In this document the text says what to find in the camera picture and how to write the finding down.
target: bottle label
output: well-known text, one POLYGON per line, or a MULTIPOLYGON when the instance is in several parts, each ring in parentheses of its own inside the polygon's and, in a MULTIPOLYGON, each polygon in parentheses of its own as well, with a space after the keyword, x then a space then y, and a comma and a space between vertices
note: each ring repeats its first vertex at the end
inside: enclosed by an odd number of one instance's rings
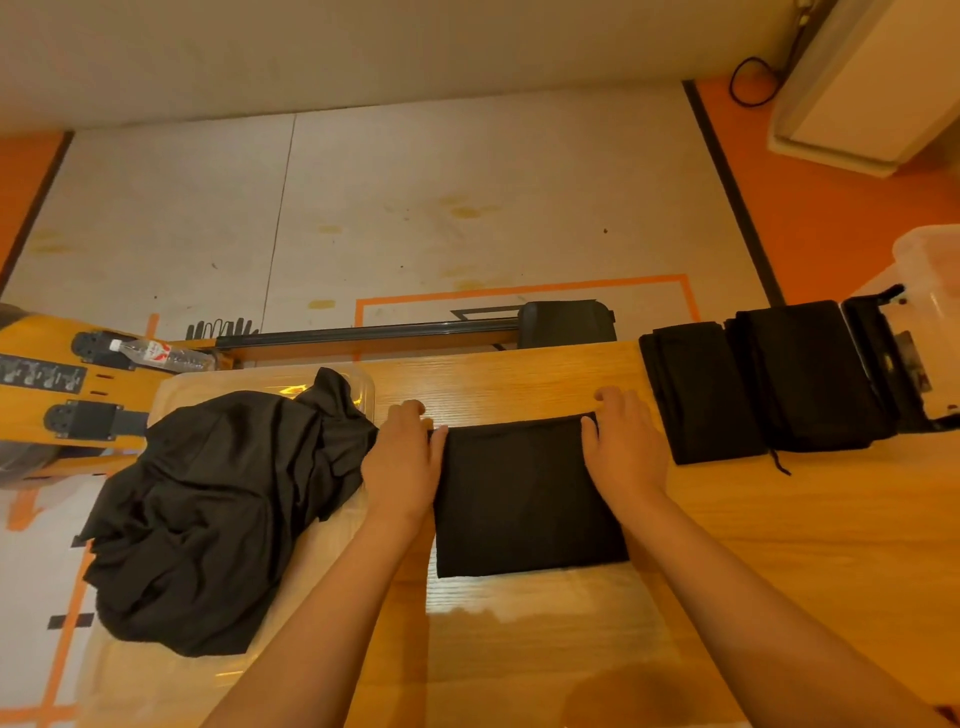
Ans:
POLYGON ((170 345, 161 344, 158 341, 152 341, 147 345, 147 350, 144 352, 144 357, 147 361, 154 364, 162 364, 168 358, 170 358, 170 345))

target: water bottle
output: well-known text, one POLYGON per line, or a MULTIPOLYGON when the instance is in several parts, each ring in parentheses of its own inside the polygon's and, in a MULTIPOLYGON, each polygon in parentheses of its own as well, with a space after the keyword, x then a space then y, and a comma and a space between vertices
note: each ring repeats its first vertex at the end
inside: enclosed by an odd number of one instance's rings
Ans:
POLYGON ((212 372, 217 368, 217 358, 213 354, 195 352, 192 349, 179 349, 153 339, 134 339, 110 342, 112 352, 121 352, 134 364, 142 364, 168 372, 212 372))

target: hand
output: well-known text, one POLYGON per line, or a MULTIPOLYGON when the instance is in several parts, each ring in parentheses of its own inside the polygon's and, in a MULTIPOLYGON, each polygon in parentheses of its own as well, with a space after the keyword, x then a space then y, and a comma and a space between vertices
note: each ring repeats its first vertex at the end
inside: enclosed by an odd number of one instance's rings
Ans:
POLYGON ((600 495, 625 523, 666 489, 666 438, 634 390, 602 387, 594 398, 601 402, 596 424, 581 421, 584 459, 600 495))
POLYGON ((368 518, 419 529, 433 503, 440 482, 446 427, 427 440, 429 420, 422 420, 423 404, 407 400, 395 404, 380 427, 360 466, 370 498, 368 518))

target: folded black cloth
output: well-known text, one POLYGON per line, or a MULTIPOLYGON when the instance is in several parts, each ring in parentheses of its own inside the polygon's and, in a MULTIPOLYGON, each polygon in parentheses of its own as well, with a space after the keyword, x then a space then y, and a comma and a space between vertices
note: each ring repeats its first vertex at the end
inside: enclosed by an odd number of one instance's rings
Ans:
POLYGON ((723 328, 655 328, 640 352, 677 465, 767 452, 723 328))
POLYGON ((375 438, 329 369, 295 400, 234 392, 164 417, 80 534, 101 622, 187 657, 246 651, 294 541, 360 486, 375 438))
POLYGON ((434 500, 437 576, 627 560, 584 463, 581 417, 450 429, 434 500))
POLYGON ((836 302, 740 311, 726 332, 770 447, 861 449, 895 434, 836 302))

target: drawstring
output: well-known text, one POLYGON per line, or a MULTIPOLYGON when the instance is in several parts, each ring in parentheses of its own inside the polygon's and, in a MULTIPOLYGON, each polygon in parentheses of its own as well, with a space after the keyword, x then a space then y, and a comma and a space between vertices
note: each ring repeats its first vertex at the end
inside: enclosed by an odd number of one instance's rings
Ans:
POLYGON ((770 448, 770 455, 774 459, 774 465, 777 466, 777 470, 779 470, 784 475, 793 475, 783 465, 780 464, 780 456, 777 454, 776 450, 774 450, 773 448, 770 448))

